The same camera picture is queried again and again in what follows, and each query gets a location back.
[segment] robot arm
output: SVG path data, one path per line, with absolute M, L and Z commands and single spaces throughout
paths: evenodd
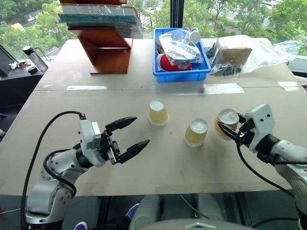
M 146 147 L 139 142 L 123 154 L 112 140 L 112 132 L 131 124 L 136 117 L 125 117 L 106 125 L 100 133 L 98 124 L 80 119 L 80 143 L 72 149 L 55 151 L 44 160 L 38 183 L 27 200 L 26 226 L 23 229 L 60 230 L 71 199 L 76 193 L 76 180 L 92 166 L 101 167 L 107 160 L 124 163 Z
M 220 122 L 219 127 L 239 145 L 257 153 L 260 160 L 273 165 L 290 184 L 299 213 L 299 228 L 307 230 L 307 149 L 272 135 L 274 118 L 268 104 L 259 105 L 244 116 L 238 115 L 242 124 L 238 133 Z

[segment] purple shoe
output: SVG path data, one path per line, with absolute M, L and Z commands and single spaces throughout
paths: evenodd
M 87 224 L 86 222 L 80 222 L 79 224 L 76 225 L 74 230 L 87 230 Z
M 132 208 L 130 208 L 129 211 L 127 212 L 126 217 L 128 217 L 129 219 L 132 219 L 139 205 L 140 204 L 137 203 L 134 206 L 132 206 Z

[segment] desk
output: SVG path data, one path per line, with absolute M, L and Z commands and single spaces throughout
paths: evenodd
M 80 44 L 75 40 L 65 44 L 57 64 L 53 64 L 43 76 L 0 144 L 1 195 L 21 194 L 28 164 L 41 131 L 55 114 L 66 110 L 84 112 L 88 119 L 98 122 L 101 130 L 105 124 L 118 118 L 137 116 L 138 119 L 130 126 L 114 132 L 113 139 L 122 151 L 138 141 L 151 139 L 148 146 L 127 163 L 111 165 L 107 162 L 103 167 L 91 168 L 82 175 L 76 183 L 78 196 L 275 189 L 244 166 L 234 142 L 215 135 L 212 121 L 224 108 L 244 113 L 258 104 L 268 103 L 276 122 L 275 136 L 305 145 L 306 93 L 303 89 L 286 92 L 277 84 L 277 80 L 295 81 L 292 74 L 287 72 L 287 67 L 263 68 L 260 72 L 263 75 L 255 71 L 246 78 L 209 76 L 202 82 L 158 84 L 151 74 L 151 47 L 147 48 L 148 53 L 135 50 L 149 44 L 152 46 L 152 41 L 136 40 L 128 75 L 95 76 L 87 74 L 91 65 L 85 53 L 81 55 L 82 51 L 79 50 L 78 56 L 71 56 L 71 52 L 77 50 Z M 281 79 L 274 77 L 274 72 Z M 182 94 L 182 91 L 199 92 L 199 88 L 194 86 L 213 82 L 237 82 L 245 93 Z M 68 91 L 68 85 L 105 85 L 107 89 Z M 157 97 L 165 101 L 170 115 L 168 124 L 161 127 L 152 126 L 148 120 L 149 101 Z M 191 148 L 185 144 L 183 134 L 189 122 L 196 117 L 208 121 L 209 132 L 203 146 Z M 42 161 L 49 152 L 72 147 L 78 142 L 77 129 L 78 117 L 74 115 L 62 117 L 50 127 L 42 141 L 29 189 L 37 182 Z M 260 162 L 245 147 L 242 151 L 252 167 L 289 188 L 273 167 Z

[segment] blue plastic crate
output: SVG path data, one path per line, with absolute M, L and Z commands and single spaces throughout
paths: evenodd
M 172 71 L 167 72 L 163 70 L 158 70 L 158 65 L 156 63 L 157 59 L 157 44 L 156 39 L 167 32 L 172 30 L 177 30 L 178 28 L 161 28 L 155 29 L 153 32 L 153 75 L 157 77 L 157 81 L 162 82 L 172 82 L 172 81 L 200 81 L 204 80 L 207 76 L 207 73 L 211 71 L 211 66 L 209 64 L 208 58 L 204 49 L 202 47 L 201 41 L 196 44 L 198 49 L 201 52 L 201 56 L 204 59 L 202 63 L 192 63 L 192 70 L 187 71 Z

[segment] paper cup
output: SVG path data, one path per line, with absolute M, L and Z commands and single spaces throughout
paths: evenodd
M 165 104 L 160 99 L 154 99 L 149 103 L 149 121 L 155 126 L 163 126 L 169 120 Z
M 196 118 L 188 126 L 184 133 L 184 141 L 192 147 L 198 147 L 203 144 L 208 132 L 208 124 L 205 120 Z
M 229 125 L 233 131 L 236 131 L 239 122 L 239 115 L 232 109 L 224 109 L 219 113 L 213 122 L 213 127 L 216 134 L 224 140 L 231 140 L 231 138 L 221 130 L 217 124 L 218 122 L 223 122 L 224 124 Z

